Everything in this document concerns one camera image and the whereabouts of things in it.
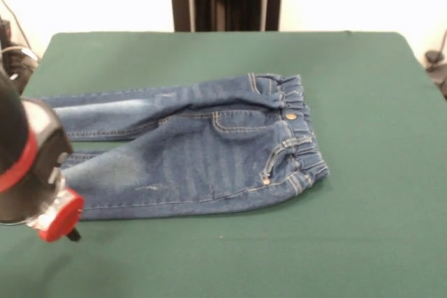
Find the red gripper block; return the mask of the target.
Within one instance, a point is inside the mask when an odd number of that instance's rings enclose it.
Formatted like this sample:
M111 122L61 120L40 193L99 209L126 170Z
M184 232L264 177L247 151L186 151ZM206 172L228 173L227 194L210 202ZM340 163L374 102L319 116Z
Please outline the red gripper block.
M55 242L62 237L79 242L81 235L76 228L84 199L70 188L62 190L54 202L36 220L36 229L43 241Z

